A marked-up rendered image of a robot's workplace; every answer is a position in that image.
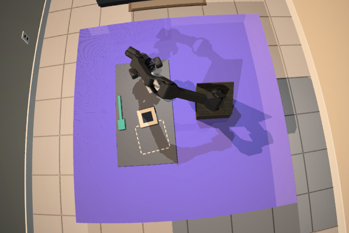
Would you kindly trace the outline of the green trowel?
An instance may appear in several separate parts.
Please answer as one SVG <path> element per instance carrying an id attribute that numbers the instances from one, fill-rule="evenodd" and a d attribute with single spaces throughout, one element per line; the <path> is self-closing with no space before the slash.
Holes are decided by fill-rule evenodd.
<path id="1" fill-rule="evenodd" d="M 119 130 L 125 129 L 125 119 L 122 119 L 122 108 L 121 108 L 121 96 L 118 95 L 118 107 L 119 107 L 119 120 L 118 121 L 118 128 Z"/>

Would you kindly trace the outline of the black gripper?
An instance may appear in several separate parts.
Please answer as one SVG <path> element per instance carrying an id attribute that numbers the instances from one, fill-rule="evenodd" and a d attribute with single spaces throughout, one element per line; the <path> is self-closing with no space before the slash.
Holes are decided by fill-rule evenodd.
<path id="1" fill-rule="evenodd" d="M 156 58 L 153 58 L 153 61 L 151 61 L 149 63 L 149 65 L 147 65 L 147 68 L 149 69 L 150 73 L 155 71 L 156 68 L 159 69 L 159 68 L 161 68 L 163 66 L 163 64 L 162 64 L 162 62 L 161 62 L 161 60 L 160 60 L 160 58 L 158 56 Z M 155 68 L 155 66 L 156 66 L 156 68 Z M 140 77 L 139 73 L 135 69 L 130 68 L 129 72 L 130 72 L 131 78 L 133 80 L 137 79 L 138 77 Z"/>

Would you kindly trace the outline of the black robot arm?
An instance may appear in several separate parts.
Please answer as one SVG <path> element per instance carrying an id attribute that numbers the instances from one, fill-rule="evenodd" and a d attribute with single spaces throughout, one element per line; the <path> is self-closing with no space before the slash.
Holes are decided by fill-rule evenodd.
<path id="1" fill-rule="evenodd" d="M 207 94 L 191 91 L 185 88 L 180 88 L 175 82 L 169 80 L 164 76 L 155 76 L 150 73 L 147 65 L 151 62 L 151 58 L 145 53 L 140 53 L 130 46 L 126 51 L 125 55 L 131 58 L 130 66 L 132 69 L 137 70 L 140 77 L 144 81 L 144 85 L 149 87 L 153 94 L 162 99 L 174 99 L 180 98 L 188 101 L 193 101 L 206 106 L 210 111 L 217 111 L 222 106 L 226 96 L 221 92 L 221 88 L 209 89 Z M 152 85 L 154 80 L 161 79 L 162 83 L 159 90 L 157 91 Z"/>

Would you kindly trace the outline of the peach square tile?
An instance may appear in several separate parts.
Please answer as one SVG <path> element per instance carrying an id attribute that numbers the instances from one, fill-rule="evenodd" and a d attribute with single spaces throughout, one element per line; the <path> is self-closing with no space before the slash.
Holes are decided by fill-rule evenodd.
<path id="1" fill-rule="evenodd" d="M 158 124 L 154 107 L 137 111 L 141 128 Z"/>

